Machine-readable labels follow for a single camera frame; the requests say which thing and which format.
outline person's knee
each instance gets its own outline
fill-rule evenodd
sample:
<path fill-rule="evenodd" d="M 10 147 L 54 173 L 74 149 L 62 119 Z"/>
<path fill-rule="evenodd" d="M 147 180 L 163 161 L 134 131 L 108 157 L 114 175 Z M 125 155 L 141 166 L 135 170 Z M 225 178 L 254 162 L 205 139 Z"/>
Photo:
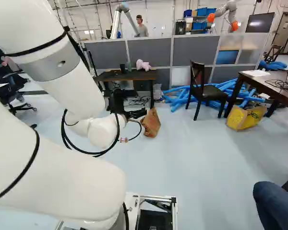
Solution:
<path fill-rule="evenodd" d="M 272 188 L 275 188 L 277 185 L 269 181 L 260 181 L 254 185 L 253 188 L 253 197 L 258 199 L 262 196 L 265 196 L 267 192 L 271 191 Z"/>

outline yellow bag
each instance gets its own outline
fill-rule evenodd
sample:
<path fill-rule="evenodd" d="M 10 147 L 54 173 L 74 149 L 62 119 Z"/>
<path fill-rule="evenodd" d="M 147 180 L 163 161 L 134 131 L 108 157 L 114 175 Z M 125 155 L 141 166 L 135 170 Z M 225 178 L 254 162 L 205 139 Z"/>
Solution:
<path fill-rule="evenodd" d="M 265 106 L 244 110 L 234 105 L 227 117 L 226 125 L 236 131 L 253 127 L 260 122 L 266 111 Z"/>

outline floor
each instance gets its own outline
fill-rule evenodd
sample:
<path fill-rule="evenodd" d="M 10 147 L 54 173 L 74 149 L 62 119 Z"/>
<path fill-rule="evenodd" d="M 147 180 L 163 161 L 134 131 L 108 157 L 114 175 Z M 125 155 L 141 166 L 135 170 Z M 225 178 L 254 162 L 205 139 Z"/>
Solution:
<path fill-rule="evenodd" d="M 28 125 L 37 123 L 41 135 L 63 145 L 63 108 L 49 95 L 25 98 L 38 112 L 19 113 L 19 119 Z M 263 229 L 252 187 L 257 181 L 282 185 L 288 179 L 288 109 L 278 109 L 258 126 L 236 132 L 209 107 L 202 106 L 194 122 L 196 103 L 174 113 L 167 104 L 156 106 L 162 124 L 156 138 L 140 135 L 117 144 L 103 157 L 125 171 L 128 191 L 176 196 L 180 230 Z M 129 123 L 121 136 L 137 132 L 138 125 Z M 72 132 L 68 136 L 83 149 L 97 150 L 85 138 Z M 0 230 L 53 230 L 57 224 L 51 217 L 2 208 L 1 218 L 5 220 Z"/>

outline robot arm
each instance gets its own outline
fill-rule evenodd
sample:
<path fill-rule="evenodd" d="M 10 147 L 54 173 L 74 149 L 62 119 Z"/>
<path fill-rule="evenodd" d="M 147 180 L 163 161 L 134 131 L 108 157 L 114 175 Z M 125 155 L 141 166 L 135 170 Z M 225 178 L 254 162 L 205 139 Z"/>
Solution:
<path fill-rule="evenodd" d="M 96 118 L 105 108 L 104 98 L 47 0 L 0 0 L 0 49 L 68 109 L 67 124 L 78 122 L 78 130 L 103 146 L 113 141 L 117 123 L 113 115 Z M 124 127 L 123 115 L 119 121 Z M 30 168 L 0 197 L 0 205 L 52 215 L 88 230 L 113 225 L 125 198 L 124 173 L 40 137 L 0 103 L 0 193 L 34 152 Z"/>
<path fill-rule="evenodd" d="M 129 9 L 128 5 L 126 3 L 121 3 L 117 6 L 115 13 L 114 13 L 114 20 L 113 20 L 113 26 L 112 26 L 110 39 L 116 39 L 117 38 L 117 32 L 118 32 L 119 26 L 120 26 L 120 16 L 121 16 L 122 11 L 127 16 L 131 26 L 133 27 L 133 29 L 135 31 L 136 36 L 139 35 L 139 30 L 136 27 L 136 25 L 135 25 L 135 23 L 131 17 L 130 9 Z"/>
<path fill-rule="evenodd" d="M 228 10 L 229 10 L 228 20 L 231 24 L 231 31 L 238 30 L 238 22 L 236 19 L 236 10 L 237 10 L 236 0 L 229 0 L 226 4 L 224 4 L 219 9 L 217 9 L 217 11 L 215 13 L 209 14 L 209 16 L 207 17 L 207 21 L 210 23 L 213 23 L 215 18 L 221 17 Z"/>

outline wooden chair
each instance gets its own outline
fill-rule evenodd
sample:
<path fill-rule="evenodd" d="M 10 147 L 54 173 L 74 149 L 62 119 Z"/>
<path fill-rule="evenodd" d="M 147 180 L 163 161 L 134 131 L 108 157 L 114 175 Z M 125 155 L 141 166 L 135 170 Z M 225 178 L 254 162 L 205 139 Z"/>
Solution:
<path fill-rule="evenodd" d="M 280 52 L 282 51 L 282 49 L 283 49 L 282 46 L 272 44 L 269 52 L 265 55 L 264 61 L 266 63 L 275 61 Z"/>
<path fill-rule="evenodd" d="M 228 95 L 213 85 L 204 85 L 205 84 L 204 64 L 191 61 L 190 68 L 191 68 L 190 93 L 186 104 L 186 109 L 188 109 L 189 107 L 191 96 L 194 96 L 197 99 L 197 108 L 193 120 L 196 121 L 202 101 L 205 101 L 206 106 L 209 106 L 209 101 L 218 100 L 221 102 L 221 106 L 217 117 L 220 118 L 222 116 L 222 112 L 224 110 L 224 106 Z"/>

